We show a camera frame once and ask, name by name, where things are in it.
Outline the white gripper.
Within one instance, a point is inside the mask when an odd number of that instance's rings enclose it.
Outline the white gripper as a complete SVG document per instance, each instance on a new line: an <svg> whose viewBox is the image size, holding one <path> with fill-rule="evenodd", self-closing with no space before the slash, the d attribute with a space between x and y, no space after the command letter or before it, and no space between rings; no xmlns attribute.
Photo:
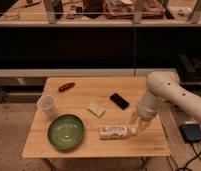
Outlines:
<svg viewBox="0 0 201 171"><path fill-rule="evenodd" d="M143 119L138 121L137 133L143 132L150 125L147 120L152 120L156 117L158 113L159 99L158 97L151 93L145 92L143 97L140 99L136 105L136 111L133 111L130 117L130 124L135 124L139 116Z"/></svg>

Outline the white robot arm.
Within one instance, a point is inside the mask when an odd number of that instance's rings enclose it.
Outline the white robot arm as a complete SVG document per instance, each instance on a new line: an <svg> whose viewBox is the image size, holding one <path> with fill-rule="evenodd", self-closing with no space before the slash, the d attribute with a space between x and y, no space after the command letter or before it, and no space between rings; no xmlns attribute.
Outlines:
<svg viewBox="0 0 201 171"><path fill-rule="evenodd" d="M160 98L177 105L201 123L201 97L182 88L175 72L152 72L147 75L146 86L146 91L130 119L131 124L138 122L136 128L130 129L132 135L138 135L149 127L158 113Z"/></svg>

